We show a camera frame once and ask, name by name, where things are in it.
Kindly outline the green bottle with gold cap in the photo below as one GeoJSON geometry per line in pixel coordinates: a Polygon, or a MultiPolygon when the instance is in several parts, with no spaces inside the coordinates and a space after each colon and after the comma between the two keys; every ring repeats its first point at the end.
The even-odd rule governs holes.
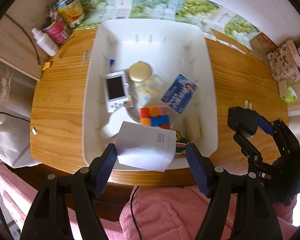
{"type": "Polygon", "coordinates": [[[175,132],[175,135],[176,135],[175,157],[185,158],[187,141],[184,137],[181,136],[179,132],[175,132]]]}

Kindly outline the white power adapter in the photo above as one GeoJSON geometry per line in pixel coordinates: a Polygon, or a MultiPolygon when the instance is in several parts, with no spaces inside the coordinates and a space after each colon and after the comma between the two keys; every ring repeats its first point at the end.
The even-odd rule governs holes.
{"type": "Polygon", "coordinates": [[[123,122],[115,141],[118,171],[158,171],[188,168],[184,157],[176,158],[176,132],[123,122]]]}

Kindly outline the white toy camera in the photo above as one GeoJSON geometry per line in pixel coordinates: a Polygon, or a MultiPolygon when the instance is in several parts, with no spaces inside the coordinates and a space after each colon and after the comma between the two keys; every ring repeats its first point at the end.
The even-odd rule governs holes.
{"type": "Polygon", "coordinates": [[[126,72],[119,71],[104,76],[104,94],[108,113],[113,113],[129,101],[129,83],[126,72]]]}

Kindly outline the black rectangular case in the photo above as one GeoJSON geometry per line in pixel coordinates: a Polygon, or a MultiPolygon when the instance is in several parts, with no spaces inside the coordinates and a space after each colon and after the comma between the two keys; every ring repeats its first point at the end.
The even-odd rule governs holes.
{"type": "Polygon", "coordinates": [[[231,107],[228,109],[228,127],[245,137],[253,137],[258,128],[260,115],[251,109],[231,107]]]}

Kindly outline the green tissue pack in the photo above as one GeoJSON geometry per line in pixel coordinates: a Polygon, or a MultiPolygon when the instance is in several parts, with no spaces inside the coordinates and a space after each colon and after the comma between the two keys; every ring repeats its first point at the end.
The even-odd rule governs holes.
{"type": "Polygon", "coordinates": [[[285,103],[293,103],[297,99],[297,94],[287,79],[279,81],[278,88],[280,99],[285,103]]]}

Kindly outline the patterned canvas bag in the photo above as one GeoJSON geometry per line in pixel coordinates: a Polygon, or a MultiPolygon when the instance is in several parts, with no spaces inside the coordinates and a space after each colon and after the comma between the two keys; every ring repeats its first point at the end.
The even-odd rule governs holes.
{"type": "Polygon", "coordinates": [[[270,51],[267,59],[274,80],[300,81],[300,46],[297,47],[293,39],[270,51]]]}

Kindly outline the cardboard piece with red print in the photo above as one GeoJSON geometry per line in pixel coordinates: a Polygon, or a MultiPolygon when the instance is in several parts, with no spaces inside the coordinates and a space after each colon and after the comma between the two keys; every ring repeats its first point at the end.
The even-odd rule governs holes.
{"type": "Polygon", "coordinates": [[[255,57],[265,57],[267,53],[277,48],[277,45],[264,33],[258,33],[251,38],[250,54],[255,57]]]}

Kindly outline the blue printed card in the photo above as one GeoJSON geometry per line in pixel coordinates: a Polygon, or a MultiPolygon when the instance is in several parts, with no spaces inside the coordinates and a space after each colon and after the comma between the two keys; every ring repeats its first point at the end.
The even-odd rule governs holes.
{"type": "Polygon", "coordinates": [[[161,97],[161,101],[176,113],[182,114],[197,88],[194,82],[179,73],[161,97]]]}

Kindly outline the colourful puzzle cube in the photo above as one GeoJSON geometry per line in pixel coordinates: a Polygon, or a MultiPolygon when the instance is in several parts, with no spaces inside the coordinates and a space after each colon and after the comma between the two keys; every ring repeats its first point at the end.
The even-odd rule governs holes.
{"type": "Polygon", "coordinates": [[[167,106],[140,109],[140,124],[145,126],[171,129],[167,106]]]}

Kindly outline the white plastic storage bin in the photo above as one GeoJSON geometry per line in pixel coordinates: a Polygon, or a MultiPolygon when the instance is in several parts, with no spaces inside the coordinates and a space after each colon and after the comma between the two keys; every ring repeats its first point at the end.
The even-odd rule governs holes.
{"type": "Polygon", "coordinates": [[[85,85],[83,159],[89,164],[102,154],[121,127],[121,119],[139,120],[140,109],[163,105],[162,97],[177,77],[195,87],[182,113],[168,108],[171,129],[194,142],[209,157],[218,148],[215,85],[204,33],[195,25],[153,19],[103,22],[96,33],[85,85]],[[142,62],[150,76],[139,72],[123,80],[129,98],[107,106],[105,78],[128,72],[142,62]]]}

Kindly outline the white foam shape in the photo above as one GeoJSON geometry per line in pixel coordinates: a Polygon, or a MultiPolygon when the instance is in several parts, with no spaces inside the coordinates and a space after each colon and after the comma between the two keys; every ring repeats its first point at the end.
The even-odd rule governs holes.
{"type": "Polygon", "coordinates": [[[121,129],[123,122],[139,124],[139,122],[133,119],[126,107],[118,108],[110,115],[108,123],[102,127],[102,137],[108,139],[117,135],[121,129]]]}

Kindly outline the clear plastic box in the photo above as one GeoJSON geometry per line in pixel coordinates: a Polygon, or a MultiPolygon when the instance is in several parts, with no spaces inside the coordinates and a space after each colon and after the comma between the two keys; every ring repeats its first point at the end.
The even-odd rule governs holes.
{"type": "Polygon", "coordinates": [[[148,80],[136,84],[133,96],[140,107],[145,107],[152,99],[157,98],[164,87],[164,81],[158,75],[151,76],[148,80]]]}

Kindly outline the round gold compact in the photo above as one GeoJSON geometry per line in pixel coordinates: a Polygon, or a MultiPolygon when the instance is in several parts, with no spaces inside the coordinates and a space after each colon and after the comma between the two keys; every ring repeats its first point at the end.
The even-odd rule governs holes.
{"type": "Polygon", "coordinates": [[[128,76],[134,83],[142,83],[152,75],[152,68],[146,62],[136,62],[128,68],[128,76]]]}

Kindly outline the white spray bottle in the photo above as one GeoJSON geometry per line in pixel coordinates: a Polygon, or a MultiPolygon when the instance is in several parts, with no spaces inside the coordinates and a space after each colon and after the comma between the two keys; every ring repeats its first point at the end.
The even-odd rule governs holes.
{"type": "Polygon", "coordinates": [[[33,28],[31,30],[34,39],[36,40],[36,43],[40,48],[42,48],[43,51],[47,53],[50,57],[55,56],[58,51],[59,47],[57,44],[53,41],[53,39],[47,35],[47,33],[37,29],[33,28]]]}

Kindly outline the pink can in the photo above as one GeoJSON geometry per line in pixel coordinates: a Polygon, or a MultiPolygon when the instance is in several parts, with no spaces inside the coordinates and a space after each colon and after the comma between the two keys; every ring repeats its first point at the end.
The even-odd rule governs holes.
{"type": "Polygon", "coordinates": [[[58,17],[53,22],[45,22],[42,31],[47,33],[57,45],[63,45],[71,35],[71,30],[62,18],[58,17]]]}

